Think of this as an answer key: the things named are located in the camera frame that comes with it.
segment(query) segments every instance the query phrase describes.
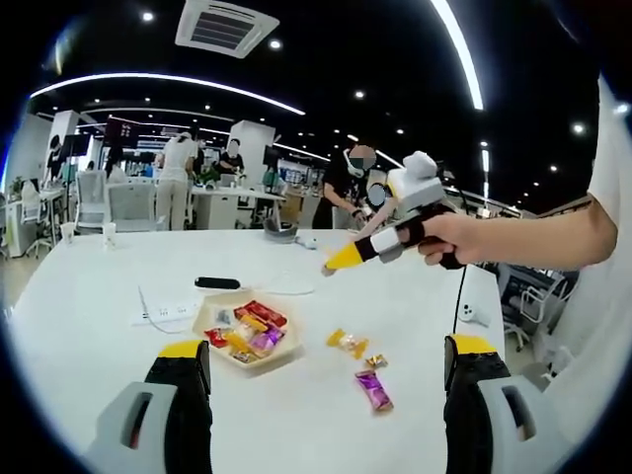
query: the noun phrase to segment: cardboard tray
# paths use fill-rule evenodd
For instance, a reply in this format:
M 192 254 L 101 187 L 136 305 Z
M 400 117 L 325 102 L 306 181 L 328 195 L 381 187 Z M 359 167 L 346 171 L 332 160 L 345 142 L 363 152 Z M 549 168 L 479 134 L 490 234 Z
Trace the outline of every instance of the cardboard tray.
M 282 329 L 285 330 L 285 336 L 281 342 L 278 343 L 278 346 L 275 348 L 273 353 L 266 358 L 254 360 L 250 363 L 244 363 L 230 355 L 231 349 L 229 347 L 219 349 L 209 345 L 210 351 L 213 354 L 224 358 L 233 365 L 246 370 L 262 369 L 268 366 L 276 367 L 286 363 L 287 361 L 291 361 L 293 356 L 300 353 L 302 347 L 298 334 L 299 331 L 296 325 L 296 317 L 293 314 L 291 307 L 289 307 L 286 303 L 281 302 L 265 293 L 260 293 L 254 290 L 243 290 L 206 296 L 199 307 L 199 313 L 194 321 L 194 333 L 196 333 L 196 335 L 201 339 L 207 341 L 208 337 L 204 331 L 208 331 L 209 329 L 215 327 L 221 327 L 221 325 L 218 325 L 215 322 L 217 309 L 227 307 L 234 309 L 238 306 L 243 306 L 246 303 L 249 303 L 253 299 L 256 299 L 260 303 L 281 313 L 287 319 L 287 324 L 282 327 Z

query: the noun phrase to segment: air conditioning vent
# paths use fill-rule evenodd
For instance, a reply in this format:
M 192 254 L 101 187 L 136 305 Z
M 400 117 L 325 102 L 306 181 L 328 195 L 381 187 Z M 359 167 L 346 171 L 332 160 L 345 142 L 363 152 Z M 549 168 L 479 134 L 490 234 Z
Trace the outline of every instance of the air conditioning vent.
M 176 44 L 243 59 L 278 26 L 278 20 L 237 5 L 187 0 Z

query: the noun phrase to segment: cup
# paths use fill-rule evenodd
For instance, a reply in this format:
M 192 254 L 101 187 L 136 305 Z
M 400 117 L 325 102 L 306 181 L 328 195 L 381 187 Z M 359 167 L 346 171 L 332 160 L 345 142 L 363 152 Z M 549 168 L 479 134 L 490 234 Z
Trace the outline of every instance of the cup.
M 63 240 L 66 245 L 72 244 L 72 241 L 75 237 L 75 223 L 74 222 L 65 222 L 61 224 L 61 240 Z
M 103 244 L 106 249 L 113 249 L 116 244 L 117 225 L 115 222 L 103 224 Z

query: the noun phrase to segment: white pillar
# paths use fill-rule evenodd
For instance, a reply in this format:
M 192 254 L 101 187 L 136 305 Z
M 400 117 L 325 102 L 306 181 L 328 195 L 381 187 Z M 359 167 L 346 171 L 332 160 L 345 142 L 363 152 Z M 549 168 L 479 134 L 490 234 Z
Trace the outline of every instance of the white pillar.
M 63 111 L 55 114 L 55 118 L 52 121 L 52 127 L 50 128 L 50 136 L 48 137 L 48 143 L 56 135 L 59 135 L 59 140 L 63 144 L 63 139 L 66 135 L 74 135 L 77 124 L 79 123 L 79 114 L 74 111 Z M 43 166 L 41 178 L 43 179 L 46 173 L 46 160 L 48 159 L 48 150 L 43 158 Z
M 253 121 L 242 120 L 230 128 L 228 142 L 233 138 L 241 142 L 239 154 L 244 159 L 247 176 L 245 185 L 259 185 L 266 173 L 264 152 L 266 145 L 272 146 L 275 140 L 275 129 Z
M 40 179 L 43 176 L 50 128 L 49 120 L 31 114 L 24 116 L 11 140 L 0 187 L 2 191 L 7 191 L 19 176 L 23 180 Z

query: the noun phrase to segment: black ceiling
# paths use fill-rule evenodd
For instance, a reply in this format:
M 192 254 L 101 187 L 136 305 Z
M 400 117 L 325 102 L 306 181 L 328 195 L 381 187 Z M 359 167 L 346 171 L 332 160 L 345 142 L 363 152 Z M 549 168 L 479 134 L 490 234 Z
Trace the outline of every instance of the black ceiling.
M 229 92 L 144 79 L 65 87 L 33 99 L 33 112 L 152 107 L 263 118 L 281 143 L 322 156 L 338 151 L 336 144 L 348 145 L 352 133 L 398 161 L 425 150 L 477 194 L 483 192 L 479 143 L 485 140 L 490 198 L 539 213 L 586 192 L 597 133 L 596 68 L 539 1 L 449 1 L 476 67 L 482 112 L 472 106 L 458 55 L 430 0 L 235 0 L 280 20 L 271 37 L 282 41 L 282 50 L 264 41 L 245 59 L 176 46 L 183 0 L 101 3 L 108 5 L 77 24 L 61 74 L 45 70 L 42 86 L 103 72 L 166 73 L 248 90 L 306 115 Z M 155 15 L 153 22 L 142 22 L 144 11 Z M 362 101 L 354 98 L 358 89 L 366 93 Z M 91 116 L 105 121 L 108 114 Z M 214 118 L 113 114 L 174 124 L 196 118 L 202 127 L 230 129 L 230 122 Z M 571 131 L 576 121 L 587 127 L 582 136 Z

